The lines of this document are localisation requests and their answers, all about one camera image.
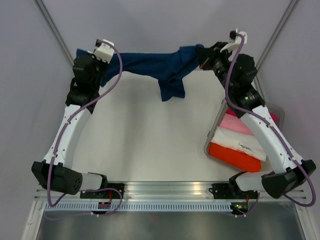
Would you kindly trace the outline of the blue t-shirt with print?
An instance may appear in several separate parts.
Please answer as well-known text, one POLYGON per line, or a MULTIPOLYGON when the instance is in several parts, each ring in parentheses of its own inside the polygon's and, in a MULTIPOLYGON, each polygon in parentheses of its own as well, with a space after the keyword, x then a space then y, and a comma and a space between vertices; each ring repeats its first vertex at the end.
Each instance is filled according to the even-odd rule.
MULTIPOLYGON (((196 47, 203 48, 203 45, 182 46, 173 53, 120 53, 112 46, 114 54, 108 63, 100 88, 114 76, 120 77, 123 72, 129 72, 156 79, 163 102, 172 97, 183 99, 186 95, 183 78, 200 64, 196 56, 196 47)), ((77 49, 76 57, 84 54, 95 57, 93 52, 77 49)))

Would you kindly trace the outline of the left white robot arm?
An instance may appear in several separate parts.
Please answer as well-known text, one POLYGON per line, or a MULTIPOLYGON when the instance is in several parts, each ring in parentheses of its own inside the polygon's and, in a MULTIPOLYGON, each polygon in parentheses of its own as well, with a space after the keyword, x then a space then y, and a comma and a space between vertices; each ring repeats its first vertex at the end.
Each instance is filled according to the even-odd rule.
POLYGON ((98 173, 80 173, 72 169, 74 153, 82 131, 92 116, 99 97, 102 77, 108 64, 86 53, 74 60, 70 89, 58 133, 48 153, 41 162, 35 161, 31 171, 46 189, 75 195, 79 191, 91 190, 98 198, 109 193, 106 176, 98 173))

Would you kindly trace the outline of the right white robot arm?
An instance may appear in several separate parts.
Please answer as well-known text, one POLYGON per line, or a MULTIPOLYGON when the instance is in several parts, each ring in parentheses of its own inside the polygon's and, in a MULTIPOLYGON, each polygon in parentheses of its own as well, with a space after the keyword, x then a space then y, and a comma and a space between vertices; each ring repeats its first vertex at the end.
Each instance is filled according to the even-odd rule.
POLYGON ((310 176, 316 170, 313 160, 304 160, 285 139, 273 121, 264 99, 252 86, 257 74, 253 57, 225 49, 225 42, 217 42, 210 48, 196 47, 199 67, 212 70, 225 89, 228 107, 252 131, 270 162, 271 172, 241 172, 229 179, 228 192, 235 198, 247 191, 265 191, 278 199, 308 183, 312 200, 316 193, 310 176))

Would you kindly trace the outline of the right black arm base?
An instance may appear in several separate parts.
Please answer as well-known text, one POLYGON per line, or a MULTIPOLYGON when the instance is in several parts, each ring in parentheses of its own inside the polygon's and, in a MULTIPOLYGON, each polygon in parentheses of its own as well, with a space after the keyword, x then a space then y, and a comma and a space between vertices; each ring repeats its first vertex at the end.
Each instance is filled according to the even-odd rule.
POLYGON ((213 183, 208 191, 215 200, 256 200, 258 197, 256 191, 242 191, 226 182, 213 183))

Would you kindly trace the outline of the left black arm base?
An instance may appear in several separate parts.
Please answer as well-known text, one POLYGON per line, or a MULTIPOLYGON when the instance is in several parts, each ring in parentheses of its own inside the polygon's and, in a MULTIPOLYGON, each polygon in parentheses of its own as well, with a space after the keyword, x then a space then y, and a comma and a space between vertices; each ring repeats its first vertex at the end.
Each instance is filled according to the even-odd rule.
POLYGON ((81 191, 80 198, 93 200, 120 200, 124 193, 124 183, 107 183, 96 190, 90 189, 81 191))

